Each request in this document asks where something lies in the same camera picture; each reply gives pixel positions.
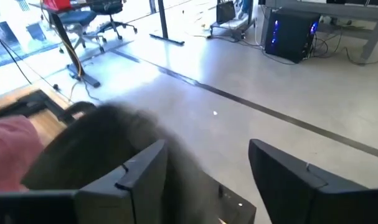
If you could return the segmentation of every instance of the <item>desk leg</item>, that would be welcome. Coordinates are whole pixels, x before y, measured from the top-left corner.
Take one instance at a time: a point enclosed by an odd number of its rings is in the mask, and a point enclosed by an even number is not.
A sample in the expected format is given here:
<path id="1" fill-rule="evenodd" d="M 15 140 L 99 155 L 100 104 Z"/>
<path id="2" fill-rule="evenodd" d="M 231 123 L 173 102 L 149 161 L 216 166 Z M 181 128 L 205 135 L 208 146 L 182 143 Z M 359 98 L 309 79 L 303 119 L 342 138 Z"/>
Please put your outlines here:
<path id="1" fill-rule="evenodd" d="M 263 17 L 262 33 L 261 33 L 261 46 L 265 48 L 266 46 L 266 36 L 268 34 L 269 18 L 272 13 L 272 9 L 269 7 L 265 8 L 265 16 Z"/>
<path id="2" fill-rule="evenodd" d="M 57 30 L 57 33 L 59 33 L 61 39 L 64 41 L 64 45 L 67 48 L 67 52 L 69 53 L 69 56 L 71 58 L 72 65 L 68 65 L 67 68 L 69 68 L 69 70 L 74 73 L 74 76 L 72 76 L 72 77 L 76 78 L 76 79 L 78 78 L 78 67 L 81 66 L 82 78 L 89 85 L 91 85 L 95 88 L 99 87 L 100 82 L 85 73 L 85 71 L 83 70 L 81 62 L 79 61 L 79 59 L 77 57 L 75 57 L 75 54 L 76 54 L 75 51 L 71 52 L 69 50 L 69 49 L 74 50 L 74 48 L 71 45 L 71 41 L 70 41 L 67 33 L 65 32 L 64 26 L 63 26 L 62 22 L 60 21 L 59 16 L 56 13 L 49 13 L 49 16 L 52 19 L 52 22 L 54 23 L 54 26 Z"/>
<path id="3" fill-rule="evenodd" d="M 158 11 L 159 11 L 159 18 L 161 20 L 161 28 L 163 30 L 163 36 L 156 35 L 156 34 L 150 34 L 150 36 L 157 39 L 166 40 L 177 45 L 184 45 L 184 41 L 172 40 L 168 37 L 168 29 L 166 27 L 165 8 L 164 8 L 163 0 L 158 0 Z"/>
<path id="4" fill-rule="evenodd" d="M 377 43 L 378 43 L 378 22 L 376 26 L 374 27 L 374 30 L 371 32 L 369 40 L 363 46 L 363 52 L 361 54 L 360 63 L 367 63 L 367 60 L 369 59 Z"/>

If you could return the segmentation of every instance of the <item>black office chair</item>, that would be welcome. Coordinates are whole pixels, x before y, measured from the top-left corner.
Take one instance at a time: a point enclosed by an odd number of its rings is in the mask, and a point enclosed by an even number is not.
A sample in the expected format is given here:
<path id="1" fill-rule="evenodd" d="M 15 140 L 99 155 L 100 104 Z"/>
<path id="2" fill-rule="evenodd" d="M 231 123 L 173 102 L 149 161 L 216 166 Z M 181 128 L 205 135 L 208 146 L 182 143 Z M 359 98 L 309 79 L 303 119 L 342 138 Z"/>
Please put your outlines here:
<path id="1" fill-rule="evenodd" d="M 126 26 L 130 26 L 133 28 L 133 31 L 135 34 L 138 32 L 137 28 L 135 26 L 132 26 L 130 24 L 126 24 L 124 22 L 117 22 L 113 20 L 112 15 L 117 14 L 122 11 L 123 3 L 122 0 L 89 0 L 90 10 L 93 12 L 96 12 L 97 15 L 102 16 L 109 16 L 110 21 L 106 24 L 102 25 L 100 29 L 98 30 L 98 33 L 104 33 L 106 30 L 113 29 L 114 32 L 116 32 L 118 39 L 122 40 L 122 36 L 118 33 L 117 27 L 122 26 L 123 28 L 126 28 Z"/>

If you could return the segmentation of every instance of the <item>red object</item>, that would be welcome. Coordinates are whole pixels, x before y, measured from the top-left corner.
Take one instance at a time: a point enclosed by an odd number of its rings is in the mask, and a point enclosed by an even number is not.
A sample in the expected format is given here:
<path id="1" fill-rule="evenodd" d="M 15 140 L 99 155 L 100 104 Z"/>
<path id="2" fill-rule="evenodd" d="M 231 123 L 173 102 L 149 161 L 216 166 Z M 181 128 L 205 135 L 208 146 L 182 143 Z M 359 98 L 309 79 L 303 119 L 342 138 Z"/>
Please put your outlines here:
<path id="1" fill-rule="evenodd" d="M 54 10 L 71 8 L 70 0 L 43 0 L 44 4 Z"/>

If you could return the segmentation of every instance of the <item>blue led light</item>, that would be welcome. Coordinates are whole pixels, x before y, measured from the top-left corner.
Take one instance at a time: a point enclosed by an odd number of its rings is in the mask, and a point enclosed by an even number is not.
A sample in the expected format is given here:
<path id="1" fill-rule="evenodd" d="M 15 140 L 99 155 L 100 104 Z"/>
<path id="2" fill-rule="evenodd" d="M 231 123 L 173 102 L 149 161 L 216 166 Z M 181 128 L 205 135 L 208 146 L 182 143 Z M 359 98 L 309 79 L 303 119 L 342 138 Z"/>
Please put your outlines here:
<path id="1" fill-rule="evenodd" d="M 272 47 L 274 47 L 275 43 L 277 43 L 277 30 L 278 30 L 278 21 L 275 21 L 275 27 L 274 27 L 273 36 L 272 36 Z"/>
<path id="2" fill-rule="evenodd" d="M 318 22 L 314 22 L 312 24 L 312 27 L 311 27 L 311 34 L 312 35 L 316 33 L 316 30 L 318 29 L 318 24 L 319 24 Z"/>

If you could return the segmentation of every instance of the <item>desk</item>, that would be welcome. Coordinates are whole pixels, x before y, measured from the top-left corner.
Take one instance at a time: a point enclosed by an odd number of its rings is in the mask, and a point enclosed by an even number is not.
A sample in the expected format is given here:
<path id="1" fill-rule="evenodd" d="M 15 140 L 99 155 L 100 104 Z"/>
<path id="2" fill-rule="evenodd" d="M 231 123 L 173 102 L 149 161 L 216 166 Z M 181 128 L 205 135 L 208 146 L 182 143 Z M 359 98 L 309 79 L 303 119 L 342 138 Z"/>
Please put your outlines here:
<path id="1" fill-rule="evenodd" d="M 10 105 L 11 103 L 16 102 L 23 96 L 26 96 L 30 93 L 35 92 L 39 88 L 35 85 L 14 90 L 10 93 L 7 93 L 3 96 L 0 96 L 0 107 Z M 42 91 L 60 107 L 68 107 L 67 100 L 63 99 L 58 93 L 50 88 L 43 88 Z M 66 125 L 62 122 L 59 122 L 55 115 L 49 110 L 43 110 L 40 113 L 37 113 L 29 117 L 31 123 L 36 128 L 40 140 L 46 146 L 50 143 L 56 135 L 63 131 Z"/>
<path id="2" fill-rule="evenodd" d="M 376 22 L 373 29 L 347 29 L 342 27 L 337 29 L 328 24 L 319 24 L 318 32 L 326 32 L 329 34 L 346 35 L 359 39 L 367 40 L 363 46 L 363 51 L 359 63 L 366 63 L 371 53 L 378 43 L 378 7 L 367 6 L 347 6 L 343 4 L 324 4 L 303 2 L 297 0 L 265 0 L 265 18 L 269 18 L 272 10 L 279 8 L 294 9 L 296 11 L 313 12 L 324 16 L 342 17 L 347 19 L 372 21 Z M 268 29 L 268 19 L 263 20 L 261 45 L 265 46 L 266 35 Z"/>
<path id="3" fill-rule="evenodd" d="M 86 74 L 86 72 L 83 69 L 81 62 L 79 61 L 78 58 L 75 57 L 77 54 L 75 53 L 74 48 L 72 47 L 71 41 L 70 41 L 70 39 L 69 39 L 65 29 L 64 29 L 64 26 L 63 26 L 63 24 L 60 20 L 60 17 L 59 17 L 60 13 L 74 11 L 74 10 L 77 10 L 77 9 L 81 9 L 83 7 L 87 7 L 87 6 L 89 6 L 89 3 L 71 4 L 70 8 L 61 9 L 61 10 L 54 10 L 54 9 L 47 7 L 46 5 L 43 5 L 41 7 L 40 3 L 29 3 L 29 4 L 31 6 L 39 8 L 39 9 L 42 8 L 43 10 L 45 10 L 49 13 L 50 20 L 54 23 L 56 31 L 59 34 L 59 36 L 61 37 L 61 39 L 63 40 L 65 48 L 67 48 L 67 52 L 69 53 L 69 56 L 71 58 L 72 64 L 68 65 L 67 68 L 71 72 L 74 73 L 72 78 L 75 78 L 75 79 L 78 78 L 78 68 L 81 67 L 83 80 L 86 81 L 89 85 L 91 85 L 95 88 L 99 87 L 100 82 L 97 81 L 96 79 L 94 79 L 93 77 L 91 77 L 90 75 Z"/>

